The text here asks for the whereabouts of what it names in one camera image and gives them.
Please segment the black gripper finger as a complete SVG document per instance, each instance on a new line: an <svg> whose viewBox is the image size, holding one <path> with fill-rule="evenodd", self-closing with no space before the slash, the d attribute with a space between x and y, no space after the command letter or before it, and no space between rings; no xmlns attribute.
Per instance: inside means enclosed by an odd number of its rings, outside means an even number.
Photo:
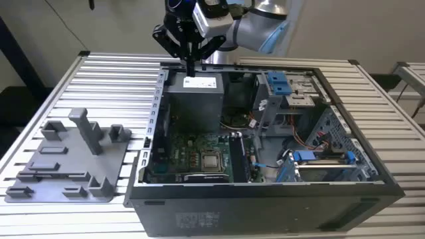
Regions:
<svg viewBox="0 0 425 239"><path fill-rule="evenodd" d="M188 44L183 41L182 45L179 45L172 38L168 36L168 30L164 25L156 25L154 28L152 37L156 42L166 49L168 54L174 58L180 58L184 61L187 75L192 75L192 63L190 61L190 47Z"/></svg>
<svg viewBox="0 0 425 239"><path fill-rule="evenodd" d="M195 65L196 62L202 60L207 60L214 52L220 48L224 44L227 38L224 35L215 36L204 46L202 46L202 42L194 42L191 46L191 76L196 75Z"/></svg>

